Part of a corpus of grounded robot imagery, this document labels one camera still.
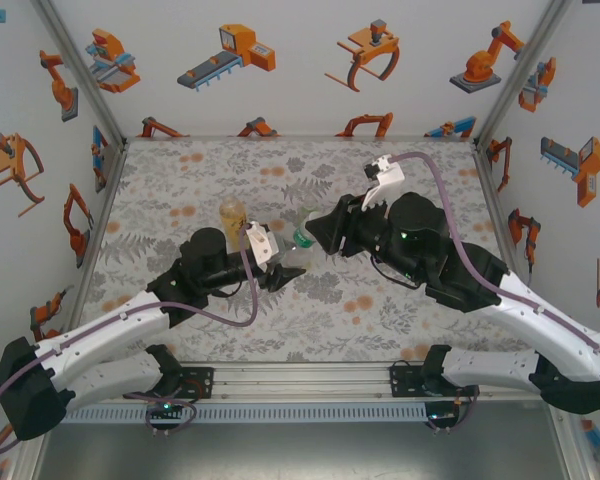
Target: gray leaf pattern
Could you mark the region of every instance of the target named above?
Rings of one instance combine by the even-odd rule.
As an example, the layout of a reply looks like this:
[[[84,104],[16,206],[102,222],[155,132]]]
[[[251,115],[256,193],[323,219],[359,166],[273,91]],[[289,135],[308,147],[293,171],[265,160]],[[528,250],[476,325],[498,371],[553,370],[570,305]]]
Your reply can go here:
[[[328,176],[333,175],[333,173],[335,171],[336,171],[335,167],[332,167],[331,165],[326,165],[323,163],[318,168],[316,168],[313,172],[311,172],[311,175],[313,175],[314,177],[317,177],[317,178],[327,178]]]
[[[287,160],[287,167],[291,173],[301,172],[305,166],[305,162],[300,160],[300,157],[291,157]]]
[[[335,288],[339,283],[340,279],[333,273],[326,272],[320,277],[305,273],[295,279],[295,289],[299,293],[306,293],[311,300],[338,303],[342,299],[342,290]]]
[[[442,171],[463,238],[498,254],[469,143],[284,138],[131,142],[82,321],[100,317],[146,288],[173,264],[179,246],[197,229],[221,228],[223,196],[237,196],[250,219],[290,238],[303,206],[330,210],[340,196],[361,194],[372,185],[362,170],[369,161],[414,150],[431,155]],[[441,205],[422,162],[403,162],[402,168],[404,192],[415,191]],[[476,350],[526,348],[495,325],[437,305],[423,289],[406,291],[387,282],[370,268],[367,254],[345,259],[317,249],[307,270],[278,292],[258,290],[258,318],[249,328],[195,315],[120,355],[152,343],[169,345],[182,361],[235,362],[393,361],[418,358],[435,343]],[[210,298],[207,310],[244,321],[251,308],[245,284],[229,299]]]

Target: metal frame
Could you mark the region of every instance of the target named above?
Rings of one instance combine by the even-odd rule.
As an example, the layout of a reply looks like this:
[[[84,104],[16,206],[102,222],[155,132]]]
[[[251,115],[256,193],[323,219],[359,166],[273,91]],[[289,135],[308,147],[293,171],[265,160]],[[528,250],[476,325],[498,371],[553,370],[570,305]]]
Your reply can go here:
[[[98,120],[102,122],[104,129],[109,135],[107,137],[110,140],[109,143],[115,145],[116,148],[121,148],[125,139],[118,126],[118,122],[102,98],[100,88],[96,85],[88,67],[82,60],[79,53],[80,50],[73,43],[69,31],[58,14],[53,1],[31,0],[31,3],[56,44],[56,47],[58,47],[62,61],[71,70],[80,90],[82,90],[82,94],[86,96],[91,104]]]
[[[518,258],[515,254],[516,247],[513,243],[511,235],[509,234],[507,215],[505,214],[504,210],[502,210],[502,205],[498,199],[498,189],[493,181],[493,175],[491,175],[491,164],[487,158],[486,149],[478,146],[474,148],[473,153],[476,160],[478,178],[480,179],[482,192],[484,193],[484,198],[487,202],[487,209],[491,215],[491,221],[496,234],[498,248],[502,254],[502,259],[514,272],[522,272],[523,270],[520,268],[520,263],[518,262]]]
[[[506,116],[509,108],[516,102],[531,72],[535,71],[540,54],[553,36],[567,10],[575,0],[551,0],[536,25],[530,40],[525,44],[522,55],[509,76],[502,93],[487,116],[478,136],[478,148],[486,150],[496,129]]]
[[[598,478],[598,466],[580,426],[580,416],[549,409],[555,431],[557,446],[562,453],[565,478],[593,479]]]
[[[80,286],[78,287],[78,293],[76,299],[73,302],[73,309],[68,322],[65,322],[66,330],[73,330],[80,323],[80,317],[82,315],[82,309],[84,308],[84,302],[87,298],[87,292],[89,290],[89,283],[91,282],[91,276],[96,268],[96,261],[98,260],[98,252],[100,251],[100,244],[104,238],[104,233],[107,228],[107,221],[111,214],[111,208],[113,207],[113,200],[116,197],[116,191],[118,190],[118,183],[120,182],[120,176],[122,175],[122,169],[124,168],[125,160],[127,159],[128,144],[124,144],[122,150],[118,150],[113,157],[111,162],[110,176],[107,179],[107,186],[105,187],[105,201],[102,211],[100,212],[98,226],[91,235],[91,241],[87,246],[87,252],[85,254],[85,260],[83,263],[83,274]]]

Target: conveyor illustration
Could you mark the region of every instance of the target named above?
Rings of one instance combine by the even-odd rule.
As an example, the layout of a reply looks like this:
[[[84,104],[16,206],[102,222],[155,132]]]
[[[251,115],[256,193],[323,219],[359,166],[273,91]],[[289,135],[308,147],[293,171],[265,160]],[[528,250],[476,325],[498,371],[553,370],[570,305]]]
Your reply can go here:
[[[267,72],[276,68],[275,52],[258,43],[256,33],[244,25],[223,25],[220,27],[220,41],[223,50],[180,75],[180,85],[198,91],[214,78],[220,79],[222,73],[231,73],[236,66],[242,68],[253,64]]]
[[[476,124],[476,117],[467,117],[457,122],[447,122],[438,128],[424,134],[425,137],[448,137],[454,133],[459,133],[460,138],[469,138],[473,127]]]
[[[578,205],[584,208],[596,198],[600,172],[600,141],[596,137],[591,137],[578,153],[542,137],[540,152],[556,169],[571,173],[571,180],[578,184]]]
[[[111,93],[124,92],[140,81],[136,74],[135,57],[124,51],[120,40],[99,28],[93,31],[93,43],[86,51],[94,63],[89,71],[103,90]]]

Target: patterned table surface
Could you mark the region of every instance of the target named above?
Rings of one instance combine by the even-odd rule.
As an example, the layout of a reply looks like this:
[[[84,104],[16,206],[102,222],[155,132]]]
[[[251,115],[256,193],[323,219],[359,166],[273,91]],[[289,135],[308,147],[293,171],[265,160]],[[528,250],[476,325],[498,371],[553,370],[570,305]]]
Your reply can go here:
[[[386,153],[416,150],[440,167],[464,240],[499,254],[469,143],[132,142],[82,321],[144,289],[171,266],[178,246],[195,230],[221,228],[218,207],[224,195],[236,195],[250,219],[290,238],[302,205],[328,208],[345,193],[363,193],[369,186],[364,164]],[[424,163],[403,164],[404,191],[441,206]],[[259,316],[249,328],[194,316],[129,350],[165,343],[182,361],[324,362],[423,359],[434,343],[478,350],[523,347],[488,322],[436,305],[424,288],[413,292],[387,282],[370,268],[366,253],[343,259],[318,251],[306,274],[279,292],[259,292],[259,299]],[[248,318],[250,308],[246,285],[228,300],[210,299],[208,307],[236,320]]]

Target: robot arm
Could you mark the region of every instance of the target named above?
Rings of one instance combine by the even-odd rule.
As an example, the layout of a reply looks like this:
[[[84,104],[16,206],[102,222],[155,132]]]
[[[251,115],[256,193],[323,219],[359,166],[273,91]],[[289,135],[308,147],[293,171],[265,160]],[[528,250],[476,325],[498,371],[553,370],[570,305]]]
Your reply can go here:
[[[600,333],[537,296],[482,247],[463,243],[478,274],[510,295],[485,288],[465,267],[449,238],[444,210],[430,200],[413,192],[404,194],[387,216],[384,199],[398,184],[395,166],[385,156],[365,167],[379,185],[365,196],[341,197],[330,214],[307,222],[307,230],[327,254],[350,257],[366,251],[413,286],[425,284],[426,295],[437,303],[487,318],[533,348],[482,353],[434,345],[423,366],[423,384],[433,393],[440,386],[521,388],[539,392],[551,405],[573,413],[600,409]],[[549,318],[549,312],[560,322]]]
[[[502,22],[491,32],[493,40],[491,41],[491,45],[489,45],[487,53],[493,57],[493,63],[497,60],[503,45],[506,45],[513,50],[516,59],[518,58],[518,55],[520,55],[522,47],[524,47],[524,42],[518,39],[518,37],[511,32],[510,28],[511,22]]]
[[[73,202],[76,202],[78,204],[78,207],[80,207],[82,213],[84,213],[84,215],[87,217],[87,221],[89,222],[89,228],[93,228],[93,216],[89,211],[89,207],[87,207],[87,204],[82,198],[82,195],[80,195],[80,192],[78,191],[76,186],[73,183],[70,183],[69,196],[67,197],[67,201],[64,204],[62,219],[64,221],[64,226],[67,229],[67,232],[69,232],[69,235],[71,235],[72,237],[80,235],[80,230],[74,227],[71,223],[71,208],[73,207]]]
[[[165,397],[180,388],[182,369],[164,345],[150,346],[124,360],[102,362],[125,346],[203,313],[208,296],[221,295],[219,288],[251,276],[260,288],[273,292],[304,273],[267,263],[278,246],[264,227],[253,222],[247,236],[251,249],[243,257],[242,252],[227,254],[221,231],[198,230],[181,245],[181,257],[168,271],[117,310],[35,345],[24,337],[7,345],[0,362],[0,403],[17,438],[42,435],[67,412],[91,403],[138,391]],[[235,326],[252,321],[220,320]],[[22,367],[36,361],[18,376]]]

